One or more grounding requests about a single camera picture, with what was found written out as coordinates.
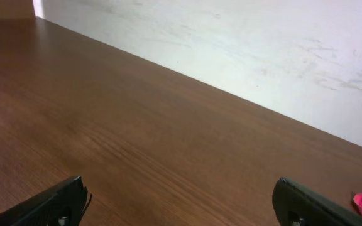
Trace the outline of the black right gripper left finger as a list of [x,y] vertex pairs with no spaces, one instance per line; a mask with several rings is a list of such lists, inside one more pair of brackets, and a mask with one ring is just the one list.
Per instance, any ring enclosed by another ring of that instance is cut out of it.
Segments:
[[92,201],[81,176],[71,176],[0,213],[0,225],[78,226]]

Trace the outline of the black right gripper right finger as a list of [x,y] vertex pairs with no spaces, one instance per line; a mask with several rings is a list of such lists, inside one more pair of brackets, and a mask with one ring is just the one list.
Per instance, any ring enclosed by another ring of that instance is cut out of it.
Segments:
[[280,178],[272,204],[281,226],[362,226],[362,217],[309,188]]

